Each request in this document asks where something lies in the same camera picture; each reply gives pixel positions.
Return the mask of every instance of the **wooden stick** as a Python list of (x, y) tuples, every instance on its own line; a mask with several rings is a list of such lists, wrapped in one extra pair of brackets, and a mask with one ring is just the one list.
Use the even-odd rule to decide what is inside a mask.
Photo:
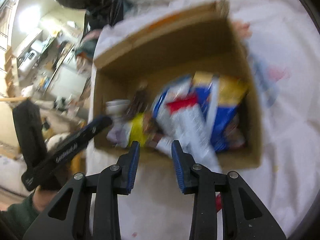
[(26, 97), (16, 97), (16, 98), (0, 98), (0, 102), (19, 102), (26, 100)]

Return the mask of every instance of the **white sheet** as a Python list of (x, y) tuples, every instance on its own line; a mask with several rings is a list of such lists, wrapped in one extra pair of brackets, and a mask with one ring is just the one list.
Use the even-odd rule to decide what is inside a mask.
[(26, 171), (27, 165), (22, 160), (13, 160), (4, 155), (0, 155), (0, 186), (13, 193), (28, 196), (30, 192), (26, 190), (21, 175)]
[[(95, 55), (159, 17), (203, 1), (208, 0), (173, 0), (152, 6), (113, 29), (105, 27)], [(238, 172), (288, 237), (320, 189), (320, 36), (298, 0), (230, 3), (232, 18), (251, 22), (250, 62), (263, 105), (262, 164)], [(95, 72), (93, 69), (92, 87)], [(115, 162), (112, 156), (94, 149), (93, 142), (89, 144), (88, 174)], [(173, 170), (152, 162), (140, 165), (132, 194), (119, 197), (122, 238), (187, 239), (192, 201), (192, 196), (179, 193)]]

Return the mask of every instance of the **cardboard box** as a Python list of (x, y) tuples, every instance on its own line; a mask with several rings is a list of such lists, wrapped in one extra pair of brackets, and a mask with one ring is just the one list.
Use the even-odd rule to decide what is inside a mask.
[[(251, 70), (243, 47), (227, 17), (228, 5), (204, 4), (164, 18), (129, 36), (95, 60), (93, 114), (105, 111), (105, 102), (132, 99), (141, 81), (148, 82), (150, 105), (169, 81), (196, 71), (240, 77), (249, 92), (239, 107), (240, 125), (247, 139), (241, 150), (218, 154), (225, 170), (258, 167), (261, 157), (260, 110)], [(106, 133), (94, 139), (95, 147), (121, 155), (127, 149), (112, 148)], [(172, 165), (167, 157), (145, 148), (140, 161)]]

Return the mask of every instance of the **floor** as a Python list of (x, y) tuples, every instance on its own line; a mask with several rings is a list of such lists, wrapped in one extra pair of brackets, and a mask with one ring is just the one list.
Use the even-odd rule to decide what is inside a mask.
[(6, 210), (10, 205), (21, 203), (24, 198), (0, 188), (0, 210)]

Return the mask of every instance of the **person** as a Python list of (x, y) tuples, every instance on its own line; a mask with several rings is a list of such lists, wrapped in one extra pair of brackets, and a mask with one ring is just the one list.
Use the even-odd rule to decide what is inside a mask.
[(19, 204), (12, 204), (6, 211), (0, 212), (0, 239), (22, 239), (27, 229), (37, 218), (57, 191), (43, 190), (41, 186)]

